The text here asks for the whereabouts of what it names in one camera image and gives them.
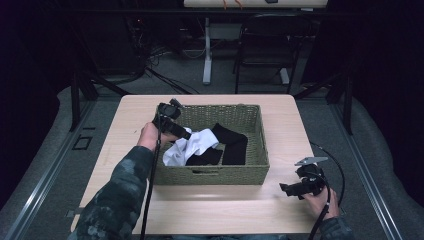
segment person's hand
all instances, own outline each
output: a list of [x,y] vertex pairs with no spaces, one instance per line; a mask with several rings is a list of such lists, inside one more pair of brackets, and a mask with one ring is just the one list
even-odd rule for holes
[[[140,138],[138,139],[137,146],[143,146],[148,149],[150,149],[152,152],[156,149],[156,144],[158,140],[158,129],[152,122],[146,123],[144,125],[143,129],[141,129]],[[163,146],[165,143],[170,141],[176,141],[178,137],[167,134],[167,133],[161,133],[161,146]]]
[[[328,208],[328,213],[325,214],[324,216],[324,220],[328,218],[337,217],[340,215],[340,210],[337,203],[337,194],[331,188],[330,188],[330,192],[331,192],[330,207]],[[321,193],[316,196],[308,193],[308,194],[302,195],[302,197],[304,197],[305,200],[308,202],[314,217],[318,218],[319,215],[321,214],[322,209],[327,203],[327,198],[328,198],[327,187],[324,187]]]

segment white cloth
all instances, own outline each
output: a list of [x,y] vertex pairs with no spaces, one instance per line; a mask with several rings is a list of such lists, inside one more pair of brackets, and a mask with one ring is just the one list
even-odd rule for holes
[[210,129],[204,129],[200,132],[191,132],[190,128],[185,128],[191,133],[189,140],[184,138],[175,141],[163,154],[163,163],[165,166],[185,166],[187,160],[193,155],[202,155],[208,148],[215,148],[218,145],[218,139]]

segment wooden table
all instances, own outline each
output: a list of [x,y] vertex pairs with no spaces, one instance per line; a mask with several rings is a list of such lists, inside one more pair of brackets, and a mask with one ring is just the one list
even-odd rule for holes
[[[109,180],[115,165],[137,143],[156,106],[171,95],[125,96],[117,109],[87,189],[84,207]],[[157,186],[146,234],[307,233],[314,219],[305,201],[287,197],[279,183],[299,182],[294,163],[313,156],[290,95],[178,95],[183,105],[259,104],[270,169],[263,185]],[[75,217],[71,230],[78,220]],[[140,218],[133,233],[141,231]]]

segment person's arm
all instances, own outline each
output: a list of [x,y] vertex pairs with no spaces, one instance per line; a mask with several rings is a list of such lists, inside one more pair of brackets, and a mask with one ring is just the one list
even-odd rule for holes
[[[352,240],[355,239],[352,229],[347,224],[345,218],[340,216],[340,210],[337,203],[337,194],[330,188],[331,199],[328,213],[320,225],[321,235],[324,240]],[[311,194],[302,195],[308,202],[312,214],[318,218],[324,205],[327,203],[327,188],[324,187],[322,192],[316,196]]]
[[[137,146],[116,165],[109,182],[84,208],[68,240],[131,239],[140,216],[157,138],[158,130],[147,123]],[[161,134],[163,143],[176,139]]]

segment camouflage sleeve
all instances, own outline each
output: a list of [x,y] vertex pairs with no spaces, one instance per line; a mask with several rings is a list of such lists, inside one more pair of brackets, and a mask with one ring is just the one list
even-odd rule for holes
[[133,147],[116,165],[109,182],[84,208],[68,240],[131,239],[153,156],[145,147]]
[[353,240],[355,239],[352,229],[343,217],[335,217],[324,220],[320,226],[324,240]]

